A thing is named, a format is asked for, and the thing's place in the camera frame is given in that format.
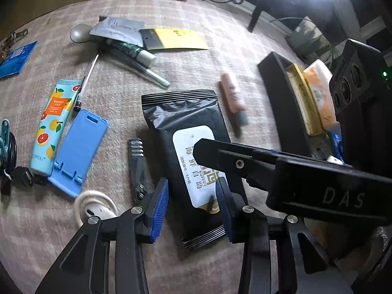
pen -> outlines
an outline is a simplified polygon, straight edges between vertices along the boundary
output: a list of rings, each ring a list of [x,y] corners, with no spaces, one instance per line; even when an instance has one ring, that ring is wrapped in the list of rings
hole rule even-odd
[[[129,56],[124,55],[121,53],[119,50],[115,48],[108,48],[108,50],[111,52],[111,54],[115,55],[117,58],[123,60],[126,64],[129,66],[136,68],[139,72],[143,73],[150,79],[152,79],[154,82],[156,82],[159,86],[163,87],[164,89],[167,89],[170,86],[170,82],[164,79],[163,77],[160,77],[158,74],[154,73],[152,70],[145,68],[143,65],[139,64],[136,60],[133,58],[130,58]]]
[[[87,69],[87,72],[83,78],[82,88],[80,89],[78,97],[76,98],[76,101],[75,101],[74,112],[76,112],[76,113],[80,112],[80,108],[82,106],[82,101],[84,98],[84,92],[86,91],[87,82],[90,79],[91,72],[93,71],[95,63],[97,62],[98,56],[99,56],[98,51],[96,51],[92,61],[90,62],[90,65]]]

carpet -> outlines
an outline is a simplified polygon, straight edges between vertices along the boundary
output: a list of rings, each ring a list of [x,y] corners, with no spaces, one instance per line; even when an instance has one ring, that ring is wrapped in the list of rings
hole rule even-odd
[[[272,50],[293,62],[300,61],[271,25],[259,21],[249,33],[249,14],[200,0],[91,0],[65,6],[22,27],[29,29],[29,35],[16,47],[38,43],[21,74],[0,80],[0,119],[11,122],[18,166],[29,165],[38,122],[58,79],[82,79],[94,54],[93,43],[71,42],[70,29],[78,23],[94,26],[99,14],[144,21],[146,28],[195,30],[209,50],[159,53],[153,70],[172,83],[169,91],[205,88],[219,96],[220,75],[233,71],[248,105],[249,125],[243,128],[241,138],[235,138],[220,98],[232,141],[280,148],[256,65]],[[83,107],[107,119],[109,128],[83,189],[104,192],[120,212],[133,205],[127,163],[130,138],[140,137],[144,142],[148,191],[163,175],[140,100],[143,94],[157,92],[164,90],[109,55],[99,57],[91,75]],[[244,185],[252,206],[267,215],[284,216],[265,206],[266,193]],[[13,188],[9,205],[0,204],[0,261],[21,291],[32,294],[76,231],[72,200],[54,186]],[[243,245],[232,245],[223,237],[187,253],[181,236],[182,227],[170,201],[160,237],[143,249],[150,293],[236,293]],[[113,272],[113,261],[110,270]],[[114,293],[112,279],[110,292]]]

pink lip gloss tube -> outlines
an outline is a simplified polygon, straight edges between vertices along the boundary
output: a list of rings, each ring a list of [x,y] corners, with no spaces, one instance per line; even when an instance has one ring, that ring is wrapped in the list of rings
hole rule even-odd
[[[222,74],[221,85],[227,99],[229,110],[235,116],[235,123],[238,127],[247,125],[246,105],[236,76],[233,73]]]

wet wipes label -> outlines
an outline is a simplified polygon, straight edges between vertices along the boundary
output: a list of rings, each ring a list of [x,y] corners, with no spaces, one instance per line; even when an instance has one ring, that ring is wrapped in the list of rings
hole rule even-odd
[[[219,212],[215,181],[226,176],[223,172],[196,163],[193,158],[193,146],[201,138],[215,139],[212,130],[204,125],[177,130],[173,134],[173,144],[192,205],[213,214]]]

white earphone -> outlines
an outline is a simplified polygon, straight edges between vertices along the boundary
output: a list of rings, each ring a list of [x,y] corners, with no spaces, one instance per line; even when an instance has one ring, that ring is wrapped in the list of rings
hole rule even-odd
[[[96,198],[105,200],[109,207],[104,202]],[[109,198],[106,194],[95,190],[87,190],[78,195],[74,202],[74,216],[79,227],[83,225],[82,217],[80,215],[80,206],[83,202],[85,203],[83,205],[82,212],[86,218],[91,216],[98,216],[101,218],[101,220],[105,220],[117,217],[119,215],[113,200],[111,200],[111,198]]]

